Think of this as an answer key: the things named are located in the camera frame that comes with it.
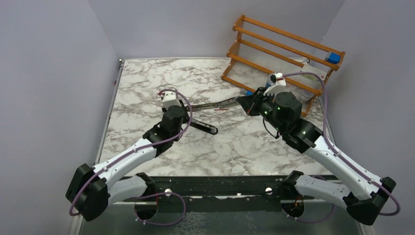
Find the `beige black stapler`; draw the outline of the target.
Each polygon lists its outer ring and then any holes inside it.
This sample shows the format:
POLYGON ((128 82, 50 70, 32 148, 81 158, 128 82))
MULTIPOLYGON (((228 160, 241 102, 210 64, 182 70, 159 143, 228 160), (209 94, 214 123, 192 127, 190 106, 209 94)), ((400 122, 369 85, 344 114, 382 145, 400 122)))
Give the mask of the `beige black stapler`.
POLYGON ((218 134, 219 130, 216 126, 200 121, 197 118, 202 118, 202 120, 210 120, 213 116, 216 114, 219 114, 221 111, 214 111, 214 109, 218 108, 232 108, 235 106, 238 106, 237 103, 237 96, 231 97, 222 101, 213 102, 213 103, 205 103, 205 104, 194 104, 192 105, 192 111, 193 111, 193 119, 190 123, 190 126, 203 131, 210 135, 216 135, 218 134))

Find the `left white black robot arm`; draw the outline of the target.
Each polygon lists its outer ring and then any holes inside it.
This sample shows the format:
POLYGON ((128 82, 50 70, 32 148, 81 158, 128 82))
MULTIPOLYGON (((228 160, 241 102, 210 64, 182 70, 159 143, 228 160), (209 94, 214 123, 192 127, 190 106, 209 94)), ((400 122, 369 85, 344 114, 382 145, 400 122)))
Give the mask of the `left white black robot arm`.
POLYGON ((70 201, 69 214, 81 215, 91 221, 99 217, 115 197, 110 190, 119 180, 139 165, 170 149, 191 123, 190 109, 182 100, 167 107, 159 123, 146 131, 142 138, 127 150, 106 163, 80 165, 72 177, 65 197, 70 201))

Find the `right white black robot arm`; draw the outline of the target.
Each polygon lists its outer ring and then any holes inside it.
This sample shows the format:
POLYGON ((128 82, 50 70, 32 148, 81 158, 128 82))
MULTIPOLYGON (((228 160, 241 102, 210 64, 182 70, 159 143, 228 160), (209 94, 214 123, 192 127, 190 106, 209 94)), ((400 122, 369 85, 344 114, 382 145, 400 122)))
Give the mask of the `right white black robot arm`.
POLYGON ((292 92, 267 95, 265 91, 260 87, 236 101, 247 115, 261 116, 288 146, 319 162, 341 181, 336 184, 292 171, 282 182, 283 195, 288 199, 300 195, 319 198, 345 209, 356 221, 373 225, 392 197, 396 182, 365 170, 341 152, 320 128, 301 117, 302 103, 292 92))

